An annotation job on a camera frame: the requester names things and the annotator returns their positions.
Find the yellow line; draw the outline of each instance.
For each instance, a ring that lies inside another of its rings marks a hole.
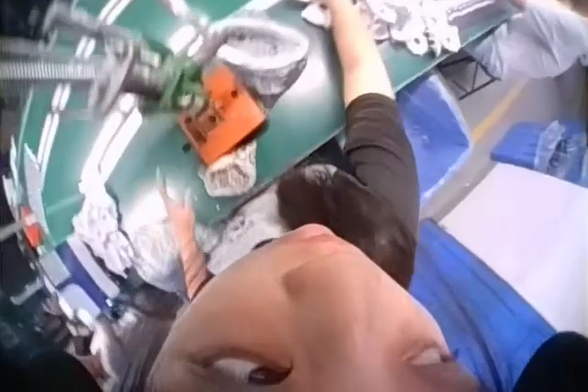
[[[511,104],[521,95],[526,86],[526,81],[521,81],[513,86],[508,91],[504,100],[494,108],[488,117],[486,117],[474,130],[471,132],[471,138],[474,142],[480,141],[490,129],[503,117]]]

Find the table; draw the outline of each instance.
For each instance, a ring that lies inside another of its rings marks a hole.
[[[99,14],[107,1],[78,0],[78,5],[92,14]],[[250,0],[187,1],[212,19],[218,19]],[[272,18],[300,28],[309,36],[311,55],[300,79],[272,109],[269,124],[258,139],[256,190],[274,181],[333,137],[345,123],[341,72],[333,40],[326,31],[304,23],[300,10],[300,5],[289,0],[282,0],[268,9]],[[478,26],[462,29],[462,41],[476,39],[505,18],[506,14],[492,17]],[[139,29],[144,35],[162,42],[167,42],[180,26],[158,0],[132,0],[121,10],[116,23]],[[397,90],[446,57],[445,54],[417,57],[407,50],[392,48],[389,43],[382,44],[380,50]],[[81,172],[104,124],[104,121],[61,118],[54,130],[54,140],[49,143],[41,140],[46,115],[51,109],[51,97],[52,91],[38,91],[34,106],[29,101],[17,140],[19,152],[27,143],[38,155],[43,147],[41,144],[45,143],[45,153],[41,155],[45,160],[41,169],[45,173],[43,205],[51,235],[48,246],[61,243],[73,231],[71,219],[83,202],[78,190]],[[85,97],[73,93],[66,108],[84,106]],[[144,119],[128,145],[119,147],[121,156],[107,180],[107,189],[119,202],[123,226],[129,218],[148,217],[150,211],[155,210],[155,169],[158,166],[162,167],[172,188],[192,188],[200,222],[211,223],[224,218],[243,202],[243,198],[213,199],[208,196],[198,177],[199,160],[194,152],[183,150],[185,143],[175,118],[160,115]],[[18,163],[21,168],[22,154],[18,155]]]

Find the dark hair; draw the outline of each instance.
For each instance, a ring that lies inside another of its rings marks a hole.
[[[416,238],[394,206],[353,176],[325,168],[295,169],[277,186],[278,210],[289,229],[321,224],[352,243],[407,288],[414,268]]]

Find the hand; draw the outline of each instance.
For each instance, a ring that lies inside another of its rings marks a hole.
[[[190,191],[186,191],[184,203],[174,200],[167,194],[165,181],[159,169],[157,169],[157,186],[165,204],[175,241],[179,247],[182,247],[187,242],[194,240],[194,229],[196,228],[196,215],[192,207]]]

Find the plastic bag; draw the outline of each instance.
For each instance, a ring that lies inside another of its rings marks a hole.
[[[565,126],[553,121],[539,136],[535,170],[559,179],[571,179],[573,169],[582,163],[585,153],[586,135],[567,134]]]

